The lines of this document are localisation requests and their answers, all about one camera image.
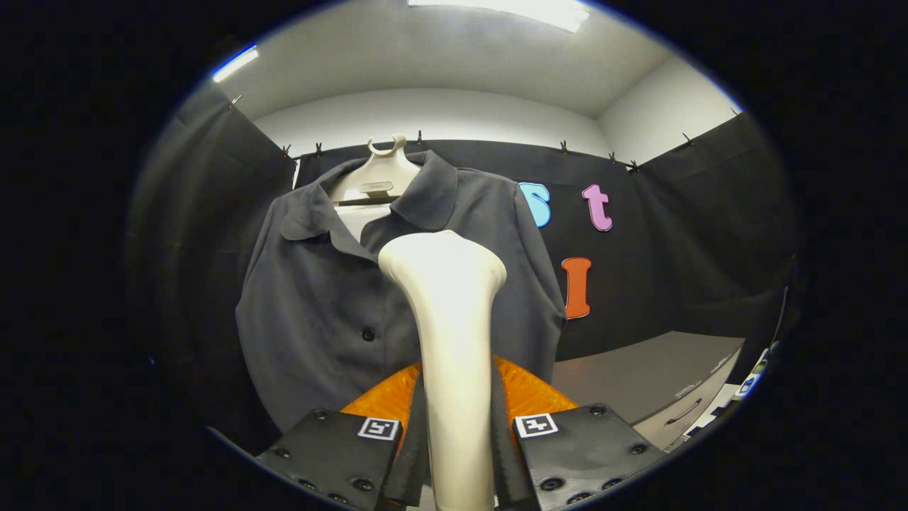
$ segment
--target shirt collar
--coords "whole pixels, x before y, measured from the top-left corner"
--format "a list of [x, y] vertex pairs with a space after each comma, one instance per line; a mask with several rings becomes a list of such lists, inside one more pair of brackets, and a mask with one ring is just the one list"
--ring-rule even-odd
[[[417, 227], [440, 230], [448, 224], [454, 201], [457, 198], [457, 169], [433, 151], [411, 153], [407, 159], [422, 169], [407, 186], [403, 194], [390, 204], [392, 211]], [[358, 158], [337, 165], [300, 190], [298, 203], [281, 222], [281, 234], [291, 241], [308, 239], [332, 232], [333, 238], [342, 237], [335, 231], [345, 230], [325, 186], [341, 175], [360, 168], [368, 158]]]

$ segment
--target ceiling light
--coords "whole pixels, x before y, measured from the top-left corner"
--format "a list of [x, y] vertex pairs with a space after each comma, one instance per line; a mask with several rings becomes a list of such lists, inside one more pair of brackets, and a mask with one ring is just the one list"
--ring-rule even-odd
[[491, 9], [541, 21], [574, 33], [589, 17], [589, 12], [577, 0], [407, 0], [411, 7], [423, 5], [454, 5]]
[[249, 64], [257, 56], [259, 56], [259, 50], [255, 49], [255, 46], [247, 49], [246, 51], [234, 57], [232, 61], [222, 66], [221, 69], [218, 69], [214, 73], [214, 81], [220, 82], [230, 73], [236, 71], [244, 65]]

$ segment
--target white clothes hanger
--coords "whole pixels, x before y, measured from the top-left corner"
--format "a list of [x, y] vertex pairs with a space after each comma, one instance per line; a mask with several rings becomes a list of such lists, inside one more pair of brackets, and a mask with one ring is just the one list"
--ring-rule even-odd
[[404, 155], [403, 147], [407, 137], [394, 135], [394, 146], [380, 151], [372, 145], [370, 137], [367, 146], [372, 155], [360, 168], [342, 175], [325, 192], [335, 205], [384, 204], [392, 202], [403, 194], [420, 167], [411, 163]]

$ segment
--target orange padding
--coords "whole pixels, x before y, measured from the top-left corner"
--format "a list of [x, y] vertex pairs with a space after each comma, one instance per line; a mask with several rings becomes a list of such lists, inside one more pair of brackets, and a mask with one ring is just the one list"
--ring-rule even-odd
[[[577, 408], [576, 403], [523, 367], [500, 356], [495, 356], [495, 363], [498, 364], [501, 380], [504, 383], [508, 426], [514, 423], [516, 416], [553, 414]], [[399, 420], [403, 428], [403, 435], [406, 435], [407, 422], [410, 420], [410, 400], [413, 397], [413, 388], [416, 386], [416, 378], [419, 377], [421, 369], [421, 364], [401, 369], [374, 386], [356, 401], [346, 405], [341, 412], [355, 416]], [[401, 436], [400, 444], [403, 445], [403, 436]]]

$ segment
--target black curtain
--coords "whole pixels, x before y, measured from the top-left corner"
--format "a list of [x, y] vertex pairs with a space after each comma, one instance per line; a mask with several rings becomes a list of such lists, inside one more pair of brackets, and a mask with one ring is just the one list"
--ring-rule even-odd
[[[571, 319], [558, 360], [629, 346], [669, 330], [744, 337], [730, 379], [769, 347], [800, 247], [799, 218], [775, 150], [740, 115], [628, 173], [609, 159], [538, 145], [423, 140], [454, 166], [542, 184], [551, 220], [540, 227], [564, 296], [561, 262], [586, 257], [589, 316]], [[378, 148], [390, 143], [377, 144]], [[296, 186], [365, 157], [365, 145], [304, 155]], [[581, 192], [608, 195], [599, 232]]]
[[268, 205], [290, 189], [294, 169], [208, 84], [164, 128], [127, 221], [134, 340], [172, 398], [253, 452], [280, 432], [252, 387], [233, 309]]

